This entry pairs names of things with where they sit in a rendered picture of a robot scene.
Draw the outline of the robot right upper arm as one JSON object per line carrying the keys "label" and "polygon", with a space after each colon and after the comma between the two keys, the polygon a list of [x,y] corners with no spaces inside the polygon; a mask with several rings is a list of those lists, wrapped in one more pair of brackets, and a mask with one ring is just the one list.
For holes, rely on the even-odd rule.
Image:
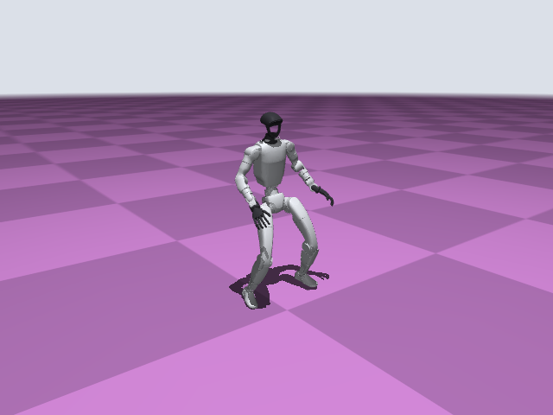
{"label": "robot right upper arm", "polygon": [[[260,146],[254,145],[254,146],[248,147],[245,150],[244,158],[242,160],[242,163],[239,166],[238,173],[236,174],[236,177],[237,176],[243,176],[244,177],[245,184],[248,183],[248,179],[246,178],[245,175],[250,170],[254,160],[257,160],[259,158],[260,149],[261,149]],[[236,179],[236,177],[235,177],[235,179]]]}

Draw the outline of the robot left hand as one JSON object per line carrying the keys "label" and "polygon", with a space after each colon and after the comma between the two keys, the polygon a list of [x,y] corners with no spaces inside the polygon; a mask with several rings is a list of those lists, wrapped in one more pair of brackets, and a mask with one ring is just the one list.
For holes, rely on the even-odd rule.
{"label": "robot left hand", "polygon": [[[312,186],[311,186],[311,189],[314,190],[314,191],[316,192],[316,194],[317,194],[317,193],[321,193],[322,195],[325,195],[328,201],[329,201],[329,199],[330,199],[330,201],[331,201],[330,204],[331,204],[331,206],[333,206],[333,204],[334,204],[334,199],[329,195],[329,193],[328,193],[327,191],[325,191],[324,189],[322,189],[321,186],[320,186],[320,187],[317,187],[317,186],[315,186],[315,185],[312,185]],[[329,199],[328,199],[328,198],[329,198]]]}

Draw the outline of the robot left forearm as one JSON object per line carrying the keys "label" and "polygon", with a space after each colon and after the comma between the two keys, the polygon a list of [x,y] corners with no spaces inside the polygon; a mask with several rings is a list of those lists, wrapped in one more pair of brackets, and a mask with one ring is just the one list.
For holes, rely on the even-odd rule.
{"label": "robot left forearm", "polygon": [[[301,162],[301,161],[300,161]],[[309,189],[312,191],[312,192],[315,192],[314,190],[311,189],[311,186],[312,185],[315,185],[317,186],[317,184],[315,184],[315,181],[314,179],[311,177],[311,175],[308,173],[307,169],[304,167],[303,163],[301,162],[302,166],[303,166],[303,169],[300,171],[300,173],[298,174],[302,179],[303,181],[306,183],[307,186],[309,186]],[[318,187],[318,186],[317,186]]]}

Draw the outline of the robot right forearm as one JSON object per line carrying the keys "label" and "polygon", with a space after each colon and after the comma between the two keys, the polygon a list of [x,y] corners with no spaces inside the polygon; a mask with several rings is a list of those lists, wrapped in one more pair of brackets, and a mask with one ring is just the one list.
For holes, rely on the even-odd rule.
{"label": "robot right forearm", "polygon": [[250,186],[245,184],[245,179],[243,176],[237,176],[235,179],[238,191],[243,195],[245,200],[249,203],[250,207],[257,205],[256,197],[250,190]]}

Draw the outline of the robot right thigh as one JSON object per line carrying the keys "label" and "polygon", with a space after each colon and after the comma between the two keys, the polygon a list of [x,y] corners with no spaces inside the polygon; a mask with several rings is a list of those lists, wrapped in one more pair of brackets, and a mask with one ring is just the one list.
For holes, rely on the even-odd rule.
{"label": "robot right thigh", "polygon": [[273,245],[273,218],[271,209],[268,207],[266,202],[260,205],[260,207],[271,215],[271,217],[269,217],[267,214],[264,214],[270,225],[262,217],[267,227],[265,227],[262,221],[259,219],[264,229],[262,229],[257,223],[258,227],[260,228],[260,230],[257,230],[260,245],[260,255],[264,262],[262,268],[265,266],[269,266],[270,268],[273,262],[273,258],[271,256]]}

